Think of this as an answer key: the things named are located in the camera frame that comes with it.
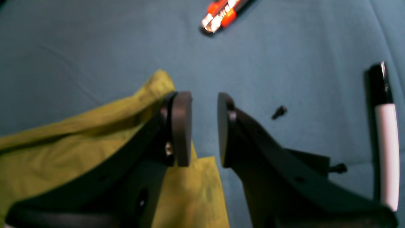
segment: yellow fabric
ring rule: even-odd
[[[115,153],[175,87],[157,71],[133,96],[47,126],[0,138],[0,226],[16,201],[80,176]],[[214,157],[165,174],[153,228],[229,227]]]

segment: blue cloth background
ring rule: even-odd
[[[405,227],[405,2],[257,0],[214,37],[210,0],[9,0],[0,6],[0,135],[131,95],[158,68],[190,90],[198,156],[216,156],[232,228],[252,224],[240,180],[220,167],[216,99],[228,92],[288,148],[344,162],[331,181],[374,195],[364,71],[388,64],[401,141]],[[284,104],[285,117],[271,120]]]

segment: black mounting arm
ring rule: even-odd
[[[191,93],[167,95],[144,127],[115,154],[73,181],[15,203],[6,227],[150,227],[168,166],[188,166]]]
[[[255,228],[391,228],[394,213],[326,178],[328,159],[283,149],[226,93],[218,95],[223,167],[242,180]]]

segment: screw hole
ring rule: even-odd
[[[296,176],[295,181],[301,184],[306,182],[305,178],[303,178],[302,176]]]

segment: bolt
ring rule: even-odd
[[[285,113],[287,113],[287,108],[285,106],[280,106],[279,108],[276,109],[276,112],[273,114],[273,116],[271,117],[271,119],[275,120],[277,119],[279,116],[284,115]]]
[[[329,172],[337,172],[337,173],[347,172],[347,167],[345,164],[340,163],[335,166],[329,167]]]

